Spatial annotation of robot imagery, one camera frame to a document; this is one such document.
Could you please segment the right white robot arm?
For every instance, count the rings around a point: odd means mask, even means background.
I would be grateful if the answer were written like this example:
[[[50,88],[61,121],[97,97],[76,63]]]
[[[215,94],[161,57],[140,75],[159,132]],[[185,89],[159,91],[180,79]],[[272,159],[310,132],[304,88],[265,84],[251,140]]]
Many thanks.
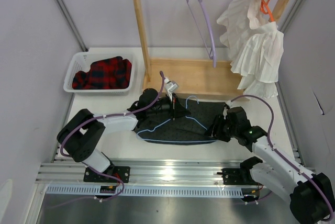
[[[270,135],[252,126],[242,107],[217,115],[206,135],[229,142],[238,140],[255,155],[240,165],[239,178],[245,184],[258,182],[288,202],[299,223],[317,223],[334,218],[334,194],[329,178],[297,163],[270,142]]]

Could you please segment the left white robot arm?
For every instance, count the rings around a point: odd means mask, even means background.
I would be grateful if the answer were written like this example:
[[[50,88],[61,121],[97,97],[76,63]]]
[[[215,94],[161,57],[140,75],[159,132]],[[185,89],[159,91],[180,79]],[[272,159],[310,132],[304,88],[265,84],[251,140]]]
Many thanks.
[[[100,181],[108,182],[114,175],[112,162],[96,148],[104,133],[133,131],[152,116],[173,120],[190,114],[176,94],[161,97],[157,90],[147,88],[122,114],[94,115],[81,109],[58,133],[57,141],[75,162],[89,166]]]

